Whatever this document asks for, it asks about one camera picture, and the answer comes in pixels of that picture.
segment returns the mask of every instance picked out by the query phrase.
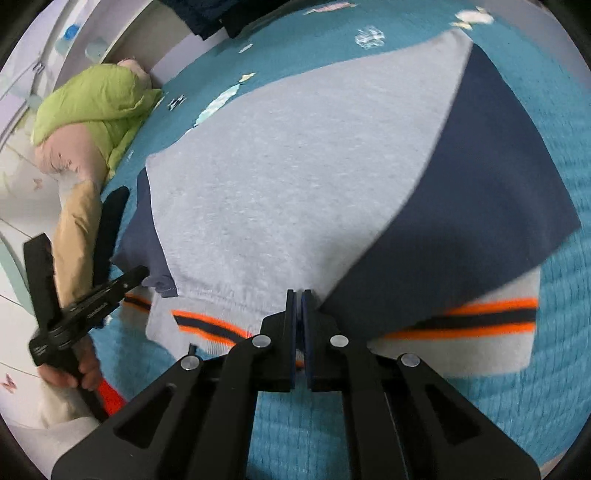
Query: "beige sleeve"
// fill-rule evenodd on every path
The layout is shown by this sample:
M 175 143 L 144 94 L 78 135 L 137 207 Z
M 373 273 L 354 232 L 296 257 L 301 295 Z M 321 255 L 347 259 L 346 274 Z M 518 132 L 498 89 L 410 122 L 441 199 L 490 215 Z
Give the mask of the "beige sleeve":
M 65 307 L 92 288 L 93 254 L 102 204 L 91 180 L 72 188 L 52 241 L 57 296 Z

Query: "orange stripe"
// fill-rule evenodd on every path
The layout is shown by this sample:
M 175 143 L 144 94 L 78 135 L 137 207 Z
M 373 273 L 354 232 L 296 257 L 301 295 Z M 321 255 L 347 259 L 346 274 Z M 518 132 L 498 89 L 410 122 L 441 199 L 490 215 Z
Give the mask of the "orange stripe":
M 134 300 L 140 301 L 141 303 L 145 303 L 147 305 L 152 305 L 151 301 L 146 300 L 145 298 L 140 297 L 139 295 L 134 295 L 133 293 L 126 293 L 125 296 L 129 299 L 134 299 Z
M 224 322 L 223 320 L 208 317 L 207 315 L 202 315 L 201 313 L 192 313 L 192 312 L 183 312 L 182 310 L 172 310 L 171 313 L 173 316 L 185 317 L 189 319 L 196 319 L 201 320 L 202 322 L 210 323 L 211 325 L 216 325 L 221 328 L 225 328 L 226 330 L 230 330 L 237 335 L 240 335 L 242 338 L 250 338 L 253 336 L 251 333 L 248 333 L 246 330 L 242 330 L 238 328 L 236 325 L 233 325 L 228 322 Z
M 445 340 L 494 335 L 516 335 L 519 333 L 533 333 L 534 331 L 535 322 L 527 322 L 461 329 L 403 330 L 402 332 L 387 333 L 383 338 L 388 340 Z
M 536 309 L 538 308 L 538 299 L 512 299 L 493 301 L 490 303 L 472 303 L 464 305 L 457 309 L 449 310 L 445 315 L 480 315 L 482 313 L 499 313 L 508 310 Z
M 139 310 L 141 313 L 150 313 L 150 309 L 146 307 L 142 307 L 140 305 L 136 305 L 135 303 L 131 303 L 130 301 L 123 302 L 123 305 L 126 307 L 132 307 L 136 310 Z
M 224 345 L 228 345 L 228 346 L 236 345 L 235 342 L 232 342 L 228 338 L 224 338 L 224 337 L 220 337 L 217 335 L 213 335 L 211 333 L 204 332 L 203 330 L 201 330 L 201 328 L 187 327 L 186 325 L 179 325 L 178 329 L 181 330 L 182 332 L 193 333 L 195 335 L 199 335 L 199 336 L 205 338 L 206 340 L 210 340 L 212 342 L 223 343 Z

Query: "blue bedsheet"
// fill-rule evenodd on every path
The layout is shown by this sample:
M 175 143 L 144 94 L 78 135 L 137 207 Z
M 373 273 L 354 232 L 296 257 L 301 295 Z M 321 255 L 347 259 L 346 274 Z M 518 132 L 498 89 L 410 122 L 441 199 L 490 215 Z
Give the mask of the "blue bedsheet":
M 325 64 L 379 54 L 450 28 L 469 4 L 432 0 L 366 0 L 353 9 L 275 20 L 248 38 L 227 41 L 165 85 L 166 97 L 146 122 L 105 190 L 131 189 L 123 228 L 136 203 L 135 179 L 151 153 L 168 147 L 221 92 L 247 73 L 243 95 L 268 82 Z M 364 50 L 358 29 L 373 25 L 382 47 Z M 523 103 L 573 199 L 583 225 L 544 265 L 531 365 L 519 374 L 453 384 L 542 464 L 566 450 L 591 412 L 591 95 L 519 31 L 497 19 L 467 32 Z M 238 51 L 245 45 L 246 52 Z M 187 100 L 170 112 L 180 94 Z M 199 152 L 187 161 L 199 161 Z M 117 318 L 93 333 L 105 377 L 125 397 L 141 391 L 173 359 Z M 249 459 L 252 479 L 347 478 L 346 445 L 335 394 L 261 394 Z

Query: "teal blanket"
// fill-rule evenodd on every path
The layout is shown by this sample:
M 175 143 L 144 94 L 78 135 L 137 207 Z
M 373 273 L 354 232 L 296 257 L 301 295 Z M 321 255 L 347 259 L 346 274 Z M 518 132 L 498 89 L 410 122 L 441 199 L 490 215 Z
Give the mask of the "teal blanket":
M 122 184 L 132 191 L 124 227 L 135 210 L 135 179 L 146 157 L 178 140 L 243 74 L 256 73 L 237 96 L 329 63 L 425 41 L 449 29 L 463 8 L 472 6 L 450 0 L 365 0 L 334 12 L 294 12 L 214 48 L 164 86 L 164 105 L 140 130 L 108 185 L 105 194 Z M 365 50 L 355 36 L 369 25 L 384 33 L 384 45 Z M 544 264 L 531 365 L 519 374 L 453 381 L 541 465 L 571 445 L 591 412 L 591 95 L 503 21 L 474 25 L 467 33 L 536 124 L 583 225 Z M 250 43 L 249 50 L 238 53 Z M 170 112 L 166 103 L 180 94 L 187 100 Z M 93 337 L 107 380 L 128 398 L 173 361 L 117 319 Z M 259 396 L 251 480 L 348 478 L 346 455 L 337 395 L 298 388 L 291 395 Z

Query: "folded garment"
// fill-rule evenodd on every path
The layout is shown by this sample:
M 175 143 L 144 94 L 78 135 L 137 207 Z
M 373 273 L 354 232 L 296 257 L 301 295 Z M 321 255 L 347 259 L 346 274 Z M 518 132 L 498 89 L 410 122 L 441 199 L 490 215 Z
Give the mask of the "folded garment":
M 114 174 L 161 95 L 160 90 L 147 88 L 145 76 L 134 73 L 135 63 L 132 67 L 95 65 L 43 101 L 33 132 L 41 171 L 70 169 L 78 171 L 81 180 L 95 183 L 102 182 L 105 169 L 109 177 Z M 96 164 L 98 155 L 106 167 Z
M 539 265 L 578 227 L 526 111 L 453 30 L 231 100 L 148 159 L 115 263 L 167 297 L 165 346 L 228 347 L 311 288 L 378 353 L 482 375 L 527 366 Z

